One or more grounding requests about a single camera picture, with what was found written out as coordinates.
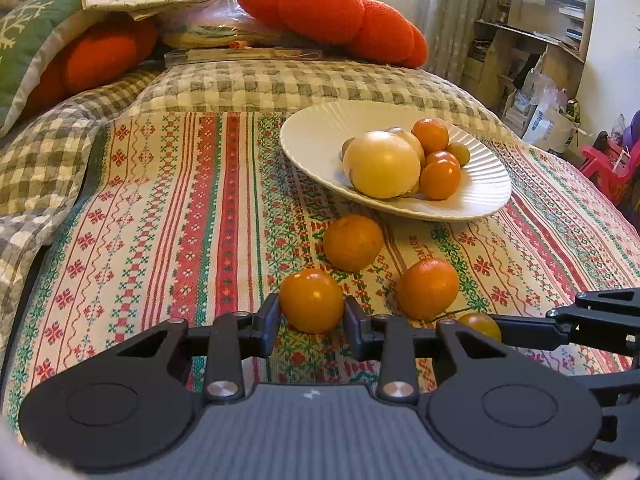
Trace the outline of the mandarin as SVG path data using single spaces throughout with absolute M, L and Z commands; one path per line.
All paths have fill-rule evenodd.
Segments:
M 396 297 L 401 310 L 410 318 L 429 321 L 448 309 L 460 289 L 456 269 L 437 258 L 420 260 L 401 275 Z
M 411 133 L 419 140 L 425 154 L 445 151 L 449 144 L 447 125 L 438 118 L 423 118 L 418 120 L 411 129 Z
M 383 232 L 372 219 L 349 214 L 333 221 L 323 235 L 323 250 L 338 270 L 358 272 L 373 262 L 384 244 Z

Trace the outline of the dark green brown tomato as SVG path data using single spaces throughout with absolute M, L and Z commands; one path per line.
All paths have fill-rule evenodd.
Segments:
M 458 318 L 458 322 L 466 327 L 493 339 L 502 341 L 501 330 L 496 321 L 489 315 L 480 312 L 470 312 Z

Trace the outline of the orange tomato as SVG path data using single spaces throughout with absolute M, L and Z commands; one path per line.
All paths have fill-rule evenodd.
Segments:
M 288 324 L 306 334 L 334 330 L 345 309 L 341 287 L 319 269 L 300 270 L 285 278 L 279 300 Z
M 427 200 L 446 200 L 457 191 L 461 168 L 448 159 L 431 162 L 422 171 L 419 188 Z
M 460 167 L 457 157 L 448 151 L 431 152 L 425 157 L 425 165 L 428 166 L 435 162 L 442 162 L 443 160 L 446 160 L 446 162 L 452 162 L 454 166 Z

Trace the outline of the mandarin top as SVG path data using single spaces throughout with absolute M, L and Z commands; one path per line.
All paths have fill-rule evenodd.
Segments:
M 338 270 L 358 272 L 373 262 L 384 244 L 383 232 L 372 219 L 349 214 L 333 221 L 323 235 L 323 250 Z

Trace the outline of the large yellow melon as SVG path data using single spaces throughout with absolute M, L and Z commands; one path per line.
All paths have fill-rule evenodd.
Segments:
M 342 165 L 350 184 L 377 200 L 410 192 L 422 168 L 411 146 L 387 131 L 369 131 L 357 136 L 349 145 Z

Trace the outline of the brown yellow pear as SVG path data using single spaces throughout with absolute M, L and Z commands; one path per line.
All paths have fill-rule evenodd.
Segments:
M 401 138 L 401 140 L 406 141 L 416 153 L 416 156 L 418 156 L 421 166 L 425 165 L 425 153 L 423 146 L 413 133 L 400 127 L 388 128 L 387 132 L 393 133 L 395 136 L 398 136 L 398 138 Z

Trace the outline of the tan longan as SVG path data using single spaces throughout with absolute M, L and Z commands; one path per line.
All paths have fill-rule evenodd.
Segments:
M 470 150 L 463 143 L 459 143 L 459 142 L 450 143 L 447 146 L 447 152 L 452 156 L 454 156 L 455 159 L 457 159 L 458 164 L 461 167 L 466 166 L 471 159 Z
M 349 138 L 347 140 L 345 140 L 345 142 L 342 144 L 341 147 L 341 153 L 340 153 L 340 159 L 343 160 L 344 156 L 346 154 L 346 151 L 349 148 L 349 145 L 352 144 L 352 142 L 354 142 L 355 138 Z

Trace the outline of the patterned red green cloth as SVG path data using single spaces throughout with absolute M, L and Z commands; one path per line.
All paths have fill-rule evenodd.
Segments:
M 66 368 L 166 320 L 254 311 L 296 270 L 326 270 L 328 225 L 363 206 L 299 172 L 274 113 L 126 115 L 93 145 L 85 193 L 58 229 L 15 335 L 1 409 Z M 400 274 L 448 261 L 469 310 L 541 316 L 578 292 L 639 283 L 636 230 L 575 168 L 498 126 L 475 136 L 506 167 L 509 203 L 471 222 L 373 214 L 383 247 L 335 272 L 363 309 L 396 307 Z

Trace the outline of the white plastic bag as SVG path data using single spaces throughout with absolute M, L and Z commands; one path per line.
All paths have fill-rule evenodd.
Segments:
M 568 95 L 539 70 L 531 70 L 522 88 L 530 119 L 523 141 L 541 150 L 563 154 L 573 140 L 575 124 L 566 116 Z

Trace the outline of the checkered quilt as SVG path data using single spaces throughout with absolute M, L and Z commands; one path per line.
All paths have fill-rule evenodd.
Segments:
M 144 66 L 82 92 L 1 139 L 1 348 L 38 250 L 76 202 L 96 136 L 122 114 L 297 112 L 334 100 L 411 105 L 482 140 L 514 133 L 452 82 L 424 70 L 346 60 Z

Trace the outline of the wooden shelf unit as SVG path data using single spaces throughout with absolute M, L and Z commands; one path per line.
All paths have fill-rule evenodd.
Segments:
M 526 75 L 539 70 L 574 99 L 582 80 L 594 0 L 497 0 L 474 24 L 462 88 L 501 114 Z

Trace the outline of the folded fabric bundle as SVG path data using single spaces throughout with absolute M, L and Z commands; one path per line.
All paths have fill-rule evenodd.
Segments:
M 208 0 L 158 14 L 160 38 L 178 50 L 230 47 L 245 42 L 250 47 L 300 47 L 305 40 L 282 28 L 262 24 L 247 14 L 236 0 Z

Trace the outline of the large tomato plush cushion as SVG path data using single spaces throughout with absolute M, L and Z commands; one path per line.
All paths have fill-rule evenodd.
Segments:
M 378 0 L 239 0 L 264 25 L 338 47 L 369 62 L 418 68 L 428 58 L 422 32 Z

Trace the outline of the curtain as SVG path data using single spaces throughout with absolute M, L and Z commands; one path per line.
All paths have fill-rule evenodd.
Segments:
M 463 66 L 478 20 L 491 20 L 497 0 L 423 0 L 419 27 L 428 44 L 426 68 L 454 84 Z

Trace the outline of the green embroidered pillow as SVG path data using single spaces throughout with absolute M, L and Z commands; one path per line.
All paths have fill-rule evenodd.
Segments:
M 1 133 L 20 118 L 52 60 L 104 14 L 81 0 L 26 0 L 1 19 Z

